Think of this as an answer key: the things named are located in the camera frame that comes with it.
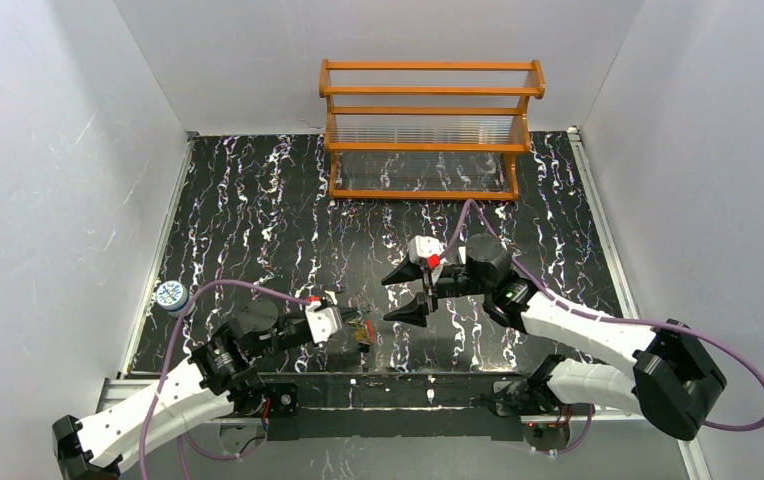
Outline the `small blue white jar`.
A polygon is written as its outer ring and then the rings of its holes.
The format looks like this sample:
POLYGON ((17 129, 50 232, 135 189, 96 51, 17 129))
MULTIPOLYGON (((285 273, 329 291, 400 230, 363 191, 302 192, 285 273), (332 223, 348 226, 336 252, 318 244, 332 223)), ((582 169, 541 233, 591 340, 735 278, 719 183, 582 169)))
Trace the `small blue white jar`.
POLYGON ((173 318, 178 318, 190 302, 190 291, 178 280, 159 284, 154 291, 154 303, 173 318))

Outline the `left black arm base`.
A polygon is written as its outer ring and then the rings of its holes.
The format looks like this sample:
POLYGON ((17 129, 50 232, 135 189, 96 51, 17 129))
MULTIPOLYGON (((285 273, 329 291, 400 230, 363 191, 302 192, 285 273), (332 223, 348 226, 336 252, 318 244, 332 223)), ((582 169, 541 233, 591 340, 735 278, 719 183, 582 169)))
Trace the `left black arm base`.
POLYGON ((295 417, 299 388, 293 382, 265 382, 247 390, 234 401, 234 413, 242 417, 281 419, 295 417))

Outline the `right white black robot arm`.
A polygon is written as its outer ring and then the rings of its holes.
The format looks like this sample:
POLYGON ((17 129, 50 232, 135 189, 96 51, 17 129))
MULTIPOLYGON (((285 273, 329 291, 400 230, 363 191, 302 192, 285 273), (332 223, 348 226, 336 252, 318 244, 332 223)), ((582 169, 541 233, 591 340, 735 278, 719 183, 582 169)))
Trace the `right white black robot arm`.
POLYGON ((443 299, 482 298, 483 311, 502 327, 549 339, 593 356, 584 363, 548 356, 526 380, 501 387, 489 401, 522 412, 589 404, 643 416, 679 439, 697 436, 727 379, 686 325, 609 323, 603 312, 538 286, 490 234, 470 238, 452 256, 433 237, 415 236, 384 286, 418 281, 421 292, 385 314, 387 321, 424 327, 443 299))

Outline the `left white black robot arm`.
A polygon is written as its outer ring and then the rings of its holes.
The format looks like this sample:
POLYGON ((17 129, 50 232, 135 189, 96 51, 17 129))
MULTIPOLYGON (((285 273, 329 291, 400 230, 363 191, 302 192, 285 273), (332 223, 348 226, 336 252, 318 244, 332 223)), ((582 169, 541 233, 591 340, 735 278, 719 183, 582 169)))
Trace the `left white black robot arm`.
POLYGON ((65 479, 117 479, 157 447, 226 416, 252 417, 262 428, 298 408, 298 388, 265 382, 254 363, 307 343, 320 344, 357 319, 357 307, 313 297, 283 313, 255 299, 203 345, 142 390, 90 416, 52 425, 53 450, 65 479))

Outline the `orange wooden shelf rack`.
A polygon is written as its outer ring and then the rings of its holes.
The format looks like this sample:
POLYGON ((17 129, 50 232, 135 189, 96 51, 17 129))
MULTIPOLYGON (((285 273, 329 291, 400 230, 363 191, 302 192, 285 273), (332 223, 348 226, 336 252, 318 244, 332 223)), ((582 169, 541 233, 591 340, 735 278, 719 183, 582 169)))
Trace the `orange wooden shelf rack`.
POLYGON ((323 148, 338 199, 514 201, 541 62, 321 63, 323 148))

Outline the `aluminium front rail frame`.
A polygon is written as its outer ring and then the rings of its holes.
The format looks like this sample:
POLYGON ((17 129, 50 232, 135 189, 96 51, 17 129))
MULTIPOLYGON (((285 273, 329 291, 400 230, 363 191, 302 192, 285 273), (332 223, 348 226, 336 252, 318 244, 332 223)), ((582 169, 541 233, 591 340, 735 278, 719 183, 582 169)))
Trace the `aluminium front rail frame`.
POLYGON ((299 388, 295 417, 274 419, 273 441, 361 436, 365 438, 491 437, 524 441, 515 417, 501 418, 472 400, 501 380, 523 375, 489 373, 276 373, 265 382, 299 388))

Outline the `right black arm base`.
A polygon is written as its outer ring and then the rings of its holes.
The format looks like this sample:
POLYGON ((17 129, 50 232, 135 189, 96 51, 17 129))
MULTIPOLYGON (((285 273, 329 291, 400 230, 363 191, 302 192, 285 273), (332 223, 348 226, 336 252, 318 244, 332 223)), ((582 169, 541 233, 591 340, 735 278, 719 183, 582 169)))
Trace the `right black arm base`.
POLYGON ((527 381, 501 380, 492 390, 472 400, 501 418, 518 418, 524 427, 529 450, 551 457, 578 448, 590 433, 595 407, 562 403, 546 389, 527 381))

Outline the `metal keyring with red handle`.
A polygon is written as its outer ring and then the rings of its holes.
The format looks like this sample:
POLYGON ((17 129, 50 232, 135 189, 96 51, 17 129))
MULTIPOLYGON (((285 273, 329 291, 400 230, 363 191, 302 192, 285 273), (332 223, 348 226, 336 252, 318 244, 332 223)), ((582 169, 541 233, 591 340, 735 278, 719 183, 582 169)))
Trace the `metal keyring with red handle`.
POLYGON ((360 353, 369 353, 376 344, 375 330, 370 320, 358 307, 347 308, 342 313, 343 320, 349 325, 357 349, 360 353))

